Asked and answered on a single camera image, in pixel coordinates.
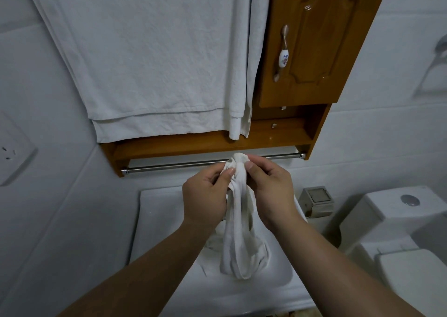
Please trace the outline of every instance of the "person's left arm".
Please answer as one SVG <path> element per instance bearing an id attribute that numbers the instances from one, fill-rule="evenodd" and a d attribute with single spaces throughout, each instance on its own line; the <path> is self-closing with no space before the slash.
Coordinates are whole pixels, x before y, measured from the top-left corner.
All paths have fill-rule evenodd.
<path id="1" fill-rule="evenodd" d="M 158 316 L 224 217 L 234 174 L 212 165 L 183 185 L 185 218 L 172 235 L 66 308 L 69 316 Z"/>

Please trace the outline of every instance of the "floor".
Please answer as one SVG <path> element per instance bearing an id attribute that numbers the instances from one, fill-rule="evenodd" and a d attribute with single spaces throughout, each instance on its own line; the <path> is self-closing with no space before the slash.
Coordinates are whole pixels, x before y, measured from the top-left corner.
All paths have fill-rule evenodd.
<path id="1" fill-rule="evenodd" d="M 280 314 L 274 314 L 267 317 L 322 317 L 320 311 L 317 308 L 310 308 L 299 311 L 284 312 Z"/>

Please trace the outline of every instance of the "fingernail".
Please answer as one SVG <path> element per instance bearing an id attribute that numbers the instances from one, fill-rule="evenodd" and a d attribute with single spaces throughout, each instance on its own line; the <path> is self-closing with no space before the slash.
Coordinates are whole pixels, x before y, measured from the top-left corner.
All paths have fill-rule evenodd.
<path id="1" fill-rule="evenodd" d="M 253 162 L 247 161 L 247 162 L 245 162 L 245 169 L 248 171 L 252 168 L 253 165 L 254 165 Z"/>

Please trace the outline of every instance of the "toilet tank lid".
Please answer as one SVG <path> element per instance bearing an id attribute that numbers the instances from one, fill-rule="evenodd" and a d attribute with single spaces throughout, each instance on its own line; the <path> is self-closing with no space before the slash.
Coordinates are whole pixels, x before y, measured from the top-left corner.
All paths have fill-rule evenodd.
<path id="1" fill-rule="evenodd" d="M 431 251 L 418 249 L 381 255 L 383 280 L 427 317 L 447 316 L 447 266 Z"/>
<path id="2" fill-rule="evenodd" d="M 417 198 L 420 204 L 417 206 L 405 204 L 404 201 L 408 196 L 411 199 Z M 381 219 L 428 217 L 447 212 L 447 203 L 426 186 L 370 192 L 364 199 Z"/>

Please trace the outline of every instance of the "white cloth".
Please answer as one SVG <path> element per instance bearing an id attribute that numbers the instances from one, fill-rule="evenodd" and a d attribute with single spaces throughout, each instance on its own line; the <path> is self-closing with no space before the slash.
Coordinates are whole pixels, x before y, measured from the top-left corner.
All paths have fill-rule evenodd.
<path id="1" fill-rule="evenodd" d="M 254 203 L 247 187 L 247 173 L 244 163 L 249 159 L 243 153 L 235 153 L 226 162 L 223 170 L 236 168 L 228 191 L 227 213 L 225 216 L 225 230 L 220 224 L 216 232 L 205 245 L 205 255 L 199 263 L 208 276 L 214 269 L 213 255 L 221 256 L 220 271 L 233 275 L 239 280 L 247 280 L 255 273 L 264 269 L 270 258 L 265 242 L 261 241 L 253 228 Z"/>
<path id="2" fill-rule="evenodd" d="M 248 136 L 269 0 L 34 0 L 98 142 Z"/>

